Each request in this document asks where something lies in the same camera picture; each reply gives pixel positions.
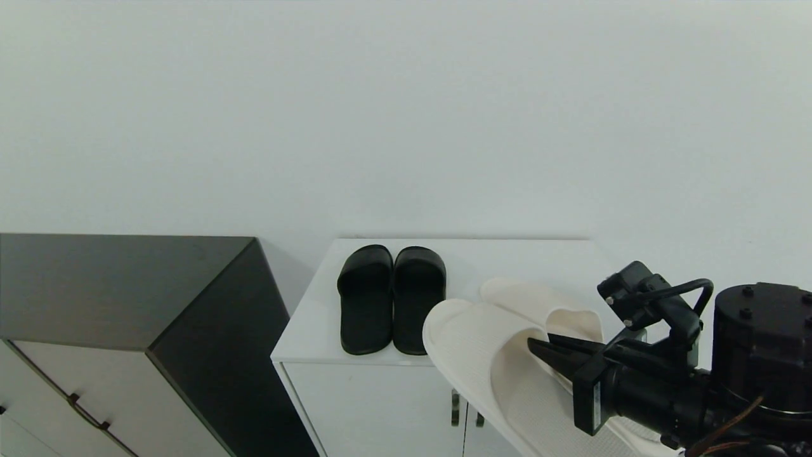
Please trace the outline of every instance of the cabinet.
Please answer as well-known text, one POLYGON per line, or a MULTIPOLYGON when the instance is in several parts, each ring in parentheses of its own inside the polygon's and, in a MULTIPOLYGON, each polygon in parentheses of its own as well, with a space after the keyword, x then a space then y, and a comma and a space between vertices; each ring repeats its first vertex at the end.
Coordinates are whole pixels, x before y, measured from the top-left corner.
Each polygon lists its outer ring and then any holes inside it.
POLYGON ((0 416, 2 457, 59 457, 44 442, 33 436, 10 417, 0 416))
POLYGON ((62 457, 316 455, 287 321, 255 238, 2 234, 3 417, 62 457))
POLYGON ((338 239, 271 356, 322 457, 519 457, 487 418, 477 423, 464 398, 452 420, 452 387, 427 356, 401 354, 392 344, 370 355, 343 352, 335 282, 344 260, 368 244, 383 244, 393 256, 406 246, 436 251, 446 264, 449 298, 477 301, 482 282, 514 277, 594 302, 603 321, 614 323, 594 292, 612 271, 609 263, 588 241, 338 239))

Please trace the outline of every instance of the white wall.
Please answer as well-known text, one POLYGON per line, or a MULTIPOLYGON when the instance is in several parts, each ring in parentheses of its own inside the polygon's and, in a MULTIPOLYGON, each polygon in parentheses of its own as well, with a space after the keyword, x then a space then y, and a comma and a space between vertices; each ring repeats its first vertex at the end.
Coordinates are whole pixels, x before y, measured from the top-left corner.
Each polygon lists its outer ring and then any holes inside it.
POLYGON ((592 237, 674 282, 812 288, 810 23, 799 2, 3 3, 0 231, 257 235, 291 307, 337 235, 592 237))

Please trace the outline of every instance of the cabinet top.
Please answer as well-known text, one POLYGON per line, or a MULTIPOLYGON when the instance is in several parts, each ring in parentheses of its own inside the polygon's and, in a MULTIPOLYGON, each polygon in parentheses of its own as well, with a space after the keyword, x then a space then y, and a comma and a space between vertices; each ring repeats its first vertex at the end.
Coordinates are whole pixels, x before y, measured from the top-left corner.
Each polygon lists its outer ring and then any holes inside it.
POLYGON ((386 246, 393 258, 407 246, 436 251, 446 264, 448 298, 479 301, 479 286, 497 276, 540 282, 594 309, 602 318, 604 334, 614 335, 622 327, 595 290, 617 268, 591 241, 340 238, 330 246, 294 311, 271 356, 274 361, 432 365, 428 356, 401 354, 391 343, 370 355, 342 350, 336 281, 347 257, 368 244, 386 246))
POLYGON ((145 350, 251 237, 0 235, 0 339, 145 350))

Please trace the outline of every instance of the pair of slippers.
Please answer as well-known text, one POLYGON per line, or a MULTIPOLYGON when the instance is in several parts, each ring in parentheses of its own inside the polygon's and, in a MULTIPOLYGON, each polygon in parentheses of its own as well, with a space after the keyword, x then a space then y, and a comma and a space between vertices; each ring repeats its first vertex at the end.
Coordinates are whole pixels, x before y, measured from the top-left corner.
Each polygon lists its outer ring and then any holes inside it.
POLYGON ((549 333, 603 342, 600 317, 544 285, 505 278, 480 288, 482 303, 451 299, 425 321, 434 366, 523 456, 674 457, 659 435, 612 417, 595 437, 576 428, 572 384, 530 353, 549 333))
POLYGON ((344 351, 372 354, 394 342, 404 354, 425 355, 423 322, 446 297, 446 268, 425 247, 407 247, 392 262, 385 246, 364 246, 347 258, 338 288, 344 351))

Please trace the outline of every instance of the cable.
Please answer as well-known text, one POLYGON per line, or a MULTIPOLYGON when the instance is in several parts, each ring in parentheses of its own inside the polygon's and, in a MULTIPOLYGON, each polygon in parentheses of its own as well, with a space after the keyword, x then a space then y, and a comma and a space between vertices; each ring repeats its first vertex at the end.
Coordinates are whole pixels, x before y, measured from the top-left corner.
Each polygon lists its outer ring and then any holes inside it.
POLYGON ((650 292, 644 292, 642 294, 628 295, 620 300, 617 300, 615 303, 624 302, 626 300, 651 302, 654 300, 660 300, 662 298, 674 297, 675 295, 686 294, 696 289, 702 289, 702 294, 699 295, 697 303, 693 305, 693 312, 695 312, 697 316, 701 316, 702 312, 705 311, 705 306, 711 300, 711 295, 713 295, 713 281, 705 278, 688 281, 684 284, 675 285, 667 289, 651 290, 650 292))
MULTIPOLYGON (((719 446, 725 446, 728 444, 733 444, 734 442, 719 444, 713 446, 713 443, 719 439, 725 432, 727 432, 733 425, 738 424, 739 422, 743 421, 745 417, 749 416, 751 412, 753 412, 761 402, 764 401, 764 397, 759 395, 751 404, 748 406, 744 411, 740 412, 736 416, 734 416, 729 421, 725 422, 721 427, 714 430, 713 432, 708 433, 703 439, 697 441, 693 444, 686 452, 685 457, 699 457, 700 455, 709 454, 711 452, 715 452, 717 450, 729 449, 728 447, 720 448, 719 446)), ((731 447, 738 447, 744 446, 745 444, 749 444, 749 442, 735 442, 735 443, 744 443, 744 444, 736 444, 735 446, 731 447)))
POLYGON ((702 455, 711 455, 714 452, 718 452, 720 450, 733 449, 734 447, 742 447, 742 446, 747 446, 749 444, 750 444, 750 442, 747 442, 747 441, 724 442, 722 444, 716 444, 716 445, 713 445, 713 446, 707 448, 705 450, 705 452, 702 453, 702 455))

